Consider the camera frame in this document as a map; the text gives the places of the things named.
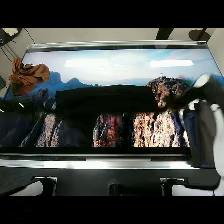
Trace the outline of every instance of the blue sky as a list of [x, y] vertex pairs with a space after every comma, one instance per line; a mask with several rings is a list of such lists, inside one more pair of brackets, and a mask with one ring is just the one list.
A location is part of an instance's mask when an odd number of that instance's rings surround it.
[[[161, 60], [191, 60], [191, 66], [152, 67], [150, 62]], [[67, 82], [78, 78], [85, 84], [112, 85], [120, 80], [154, 79], [161, 75], [196, 79], [204, 73], [220, 75], [207, 49], [133, 49], [85, 50], [27, 53], [23, 63], [46, 64], [59, 72]]]

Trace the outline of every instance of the black base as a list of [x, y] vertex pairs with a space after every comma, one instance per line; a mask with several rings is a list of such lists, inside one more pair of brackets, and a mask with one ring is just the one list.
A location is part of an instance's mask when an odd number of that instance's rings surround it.
[[[191, 38], [191, 40], [193, 40], [193, 41], [199, 41], [198, 40], [198, 37], [199, 37], [199, 35], [200, 35], [200, 33], [201, 33], [202, 31], [201, 30], [191, 30], [190, 32], [189, 32], [189, 37]], [[210, 39], [210, 35], [207, 33], [207, 32], [205, 32], [203, 35], [202, 35], [202, 37], [200, 38], [200, 41], [208, 41], [209, 39]]]

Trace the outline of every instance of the sky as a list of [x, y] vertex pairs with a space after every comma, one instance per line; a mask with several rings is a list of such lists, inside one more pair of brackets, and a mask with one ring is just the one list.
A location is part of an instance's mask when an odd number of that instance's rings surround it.
[[[176, 66], [177, 60], [184, 66]], [[147, 79], [150, 81], [161, 75], [173, 78], [185, 77], [186, 79], [197, 79], [204, 73], [220, 75], [208, 49], [35, 52], [27, 53], [23, 63], [46, 64], [50, 71], [61, 74], [62, 82], [77, 78], [85, 84], [99, 85], [119, 84], [121, 80], [121, 84], [129, 84], [129, 80], [134, 79], [143, 79], [146, 82]]]

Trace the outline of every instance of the brown cloth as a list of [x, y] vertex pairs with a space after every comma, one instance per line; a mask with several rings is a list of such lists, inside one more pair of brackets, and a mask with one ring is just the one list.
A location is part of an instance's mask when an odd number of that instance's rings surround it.
[[14, 96], [24, 96], [29, 91], [36, 88], [36, 83], [46, 82], [50, 77], [50, 70], [44, 64], [33, 66], [22, 63], [21, 58], [13, 61], [13, 74], [10, 75], [9, 81]]

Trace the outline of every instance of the crumpled brown cloth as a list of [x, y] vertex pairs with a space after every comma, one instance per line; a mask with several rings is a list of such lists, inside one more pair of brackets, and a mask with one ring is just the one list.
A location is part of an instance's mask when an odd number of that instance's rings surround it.
[[13, 61], [13, 74], [10, 75], [9, 81], [14, 96], [24, 96], [29, 91], [36, 88], [36, 83], [46, 82], [50, 77], [50, 70], [44, 64], [33, 66], [22, 63], [21, 58]]

